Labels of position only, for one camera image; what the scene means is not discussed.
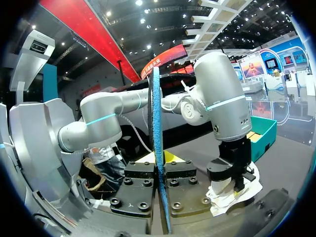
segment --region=teal box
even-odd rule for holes
[[[251,123],[251,131],[262,135],[258,141],[251,141],[251,160],[256,162],[275,142],[277,137],[277,121],[251,116]]]

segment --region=cable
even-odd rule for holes
[[[147,124],[146,119],[145,119],[144,110],[145,110],[145,107],[143,107],[142,114],[143,114],[144,123],[145,123],[145,125],[146,125],[147,130],[148,130],[148,124]]]
[[[167,110],[167,111],[173,111],[175,108],[177,108],[179,106],[179,104],[184,100],[184,98],[186,97],[190,97],[190,95],[185,95],[183,96],[182,98],[180,98],[178,100],[178,102],[176,103],[176,105],[173,107],[173,108],[166,108],[164,105],[161,104],[161,107],[164,109],[164,110]]]
[[[127,118],[125,117],[124,115],[118,115],[119,117],[122,117],[123,119],[125,119],[131,126],[132,128],[134,129],[139,141],[141,142],[141,144],[143,145],[143,147],[149,152],[151,153],[152,151],[145,145],[144,141],[142,140],[142,138],[140,137],[136,127],[134,126],[134,124]]]
[[[198,101],[198,102],[202,105],[202,107],[207,111],[207,107],[206,107],[206,105],[203,103],[203,101],[202,101],[198,96],[194,95],[194,94],[190,91],[190,88],[193,88],[193,86],[192,86],[192,87],[188,87],[188,86],[184,83],[183,80],[181,80],[181,84],[183,85],[184,90],[185,90],[193,99],[195,99],[196,101]]]

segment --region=hex bolt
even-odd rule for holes
[[[209,197],[203,197],[202,198],[202,203],[209,205],[211,203],[211,199]]]
[[[124,178],[124,183],[126,185],[132,185],[133,184],[133,180],[131,178],[125,177]]]
[[[198,179],[197,179],[196,176],[191,177],[191,178],[189,179],[189,184],[197,184],[197,183],[198,183]]]
[[[258,202],[258,208],[259,209],[262,209],[262,208],[264,208],[265,207],[265,203],[263,202],[263,201],[259,201]]]
[[[152,185],[152,182],[149,179],[145,179],[143,181],[143,186],[150,187]]]
[[[138,205],[137,205],[138,209],[140,209],[141,211],[143,212],[146,212],[149,210],[150,206],[146,203],[146,202],[140,202]]]
[[[172,205],[171,205],[171,208],[172,210],[174,211],[181,211],[183,209],[183,206],[180,202],[174,202]]]
[[[121,201],[120,201],[119,199],[117,199],[116,197],[114,197],[114,198],[112,198],[112,199],[110,200],[110,204],[111,204],[112,206],[116,207],[116,208],[122,206]]]
[[[179,185],[178,180],[172,179],[172,180],[170,181],[170,186],[172,186],[172,187],[177,187],[178,185]]]
[[[274,216],[275,211],[273,209],[270,209],[269,211],[267,211],[267,217],[270,219]]]
[[[117,232],[114,237],[130,237],[130,234],[125,231],[120,231],[120,232]]]

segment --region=white robotic arm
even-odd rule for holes
[[[220,52],[209,53],[195,63],[194,71],[196,86],[192,90],[186,87],[186,93],[163,98],[163,111],[181,114],[191,125],[211,121],[219,141],[244,137],[252,128],[250,111],[227,56]],[[61,148],[73,152],[117,141],[121,138],[121,129],[116,115],[145,106],[147,97],[148,89],[87,96],[80,104],[84,122],[73,122],[60,129]]]
[[[147,105],[148,89],[127,92],[98,92],[81,103],[84,122],[72,122],[60,129],[58,141],[62,150],[73,152],[87,147],[107,146],[122,136],[116,115]]]

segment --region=ceiling light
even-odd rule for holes
[[[142,0],[137,0],[137,1],[135,2],[135,4],[138,5],[138,6],[141,6],[141,5],[143,4],[143,1],[142,1]]]

